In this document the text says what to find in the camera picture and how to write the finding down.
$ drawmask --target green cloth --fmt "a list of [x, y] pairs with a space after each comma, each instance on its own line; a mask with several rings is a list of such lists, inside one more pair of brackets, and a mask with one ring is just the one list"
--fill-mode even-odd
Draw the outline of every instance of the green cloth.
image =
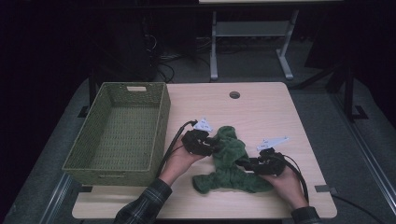
[[235, 161], [249, 162], [245, 144], [236, 138], [235, 128], [224, 126], [214, 136], [219, 139], [217, 146], [220, 151], [213, 153], [216, 172], [210, 175], [192, 177], [194, 188], [200, 193], [208, 193], [211, 189], [241, 189], [249, 193], [268, 191], [272, 185], [255, 174], [248, 174], [235, 164]]

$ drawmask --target wicker basket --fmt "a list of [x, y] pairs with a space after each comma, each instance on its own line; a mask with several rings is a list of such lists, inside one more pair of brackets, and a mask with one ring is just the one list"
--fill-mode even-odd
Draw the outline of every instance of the wicker basket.
[[85, 185], [148, 186], [170, 105], [165, 83], [103, 83], [63, 170]]

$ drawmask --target plaid shirt sleeve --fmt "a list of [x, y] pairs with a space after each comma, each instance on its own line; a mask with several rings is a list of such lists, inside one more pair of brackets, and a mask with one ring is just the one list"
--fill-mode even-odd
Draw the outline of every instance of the plaid shirt sleeve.
[[155, 179], [137, 200], [121, 208], [113, 224], [154, 223], [155, 218], [171, 193], [172, 190], [167, 184], [161, 179]]
[[322, 224], [315, 207], [302, 207], [291, 212], [296, 224]]

